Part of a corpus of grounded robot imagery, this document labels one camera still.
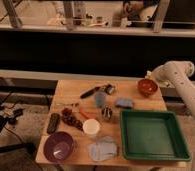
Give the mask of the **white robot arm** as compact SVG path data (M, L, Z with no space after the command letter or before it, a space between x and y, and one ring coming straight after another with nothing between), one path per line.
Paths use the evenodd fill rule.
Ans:
M146 78L164 84L173 84L176 91L195 119L195 85L189 77L195 72L195 65L191 61L168 61L146 73ZM195 153L191 171L195 171Z

